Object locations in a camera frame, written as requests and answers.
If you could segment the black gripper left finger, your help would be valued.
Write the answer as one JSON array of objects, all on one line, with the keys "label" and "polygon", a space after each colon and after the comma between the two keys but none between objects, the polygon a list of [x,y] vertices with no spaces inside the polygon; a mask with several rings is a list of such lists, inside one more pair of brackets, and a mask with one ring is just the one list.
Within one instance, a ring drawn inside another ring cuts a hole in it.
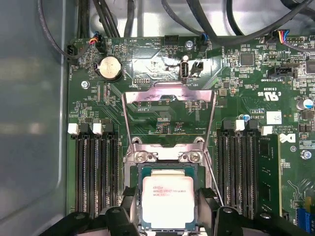
[{"label": "black gripper left finger", "polygon": [[44,231],[45,236],[138,236],[135,220],[136,187],[126,187],[120,206],[92,218],[86,212],[73,212]]}]

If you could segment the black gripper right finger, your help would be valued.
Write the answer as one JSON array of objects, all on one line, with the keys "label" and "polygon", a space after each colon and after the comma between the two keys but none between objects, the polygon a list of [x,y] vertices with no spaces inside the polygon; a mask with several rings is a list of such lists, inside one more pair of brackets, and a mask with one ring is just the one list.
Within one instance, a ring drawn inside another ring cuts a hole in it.
[{"label": "black gripper right finger", "polygon": [[196,191],[197,224],[208,236],[307,236],[308,233],[279,215],[259,211],[253,219],[229,206],[219,206],[211,188]]}]

